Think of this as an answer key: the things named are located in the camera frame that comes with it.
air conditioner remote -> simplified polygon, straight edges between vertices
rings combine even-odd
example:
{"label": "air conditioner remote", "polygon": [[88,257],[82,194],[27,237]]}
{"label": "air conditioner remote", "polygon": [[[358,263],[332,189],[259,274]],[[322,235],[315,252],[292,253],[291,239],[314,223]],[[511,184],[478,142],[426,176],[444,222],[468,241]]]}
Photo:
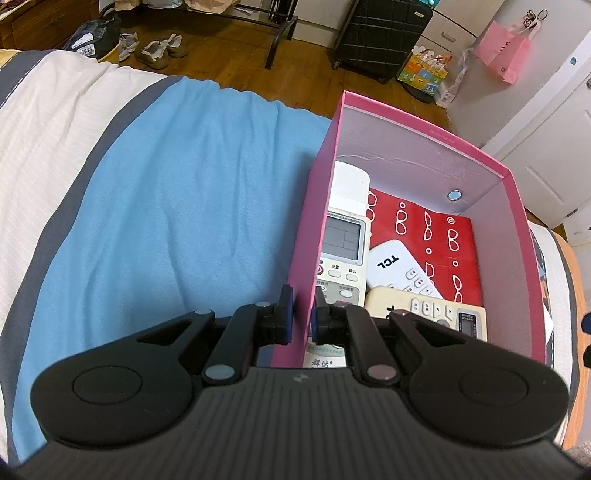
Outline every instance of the air conditioner remote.
{"label": "air conditioner remote", "polygon": [[435,299],[416,293],[375,287],[365,297],[365,309],[372,317],[386,318],[391,310],[403,309],[486,341],[486,311],[482,307]]}

shoe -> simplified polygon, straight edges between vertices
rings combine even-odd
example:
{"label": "shoe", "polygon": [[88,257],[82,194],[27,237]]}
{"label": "shoe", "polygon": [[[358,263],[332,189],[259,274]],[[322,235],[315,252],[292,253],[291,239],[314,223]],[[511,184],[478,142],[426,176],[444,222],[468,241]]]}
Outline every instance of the shoe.
{"label": "shoe", "polygon": [[166,43],[168,55],[174,59],[180,59],[182,57],[186,57],[189,54],[185,46],[181,45],[182,40],[183,36],[177,35],[176,33],[170,35],[170,38],[163,40],[163,42]]}
{"label": "shoe", "polygon": [[153,68],[162,70],[168,66],[168,52],[165,41],[152,40],[135,50],[135,58],[141,63]]}
{"label": "shoe", "polygon": [[130,53],[135,52],[138,45],[137,33],[122,33],[119,35],[119,61],[124,61],[129,57]]}

wooden floor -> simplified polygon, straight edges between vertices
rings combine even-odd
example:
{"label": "wooden floor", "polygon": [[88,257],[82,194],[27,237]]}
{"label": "wooden floor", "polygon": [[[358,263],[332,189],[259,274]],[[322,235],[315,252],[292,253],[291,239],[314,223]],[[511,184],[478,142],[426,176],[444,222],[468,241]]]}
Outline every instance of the wooden floor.
{"label": "wooden floor", "polygon": [[[332,117],[343,90],[350,90],[394,105],[449,129],[446,111],[411,97],[398,82],[376,80],[339,68],[332,70],[328,50],[300,40],[282,40],[271,70],[265,60],[271,29],[188,11],[140,10],[120,12],[123,30],[137,32],[140,42],[180,33],[189,48],[183,59],[170,59],[162,73],[210,79],[221,87],[251,90],[267,100],[306,108]],[[122,65],[150,70],[133,55]]]}

pink box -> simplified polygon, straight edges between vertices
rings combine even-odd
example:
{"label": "pink box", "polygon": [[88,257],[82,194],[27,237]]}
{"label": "pink box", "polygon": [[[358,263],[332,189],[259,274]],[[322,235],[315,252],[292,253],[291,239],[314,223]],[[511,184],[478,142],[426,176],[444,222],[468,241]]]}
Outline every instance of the pink box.
{"label": "pink box", "polygon": [[[472,220],[488,341],[545,362],[540,279],[525,211],[508,168],[478,148],[397,108],[344,92],[310,171],[288,283],[295,321],[271,365],[300,367],[335,160],[365,170],[371,187]],[[460,190],[451,202],[447,194]]]}

light blue blanket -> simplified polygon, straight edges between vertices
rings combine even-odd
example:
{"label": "light blue blanket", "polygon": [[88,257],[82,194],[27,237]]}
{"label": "light blue blanket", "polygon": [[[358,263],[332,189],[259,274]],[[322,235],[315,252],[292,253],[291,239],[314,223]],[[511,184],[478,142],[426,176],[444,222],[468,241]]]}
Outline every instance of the light blue blanket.
{"label": "light blue blanket", "polygon": [[78,186],[79,210],[54,215],[75,221],[29,320],[7,418],[20,461],[45,442],[29,402],[42,370],[190,310],[276,301],[287,280],[329,120],[209,81],[162,90]]}

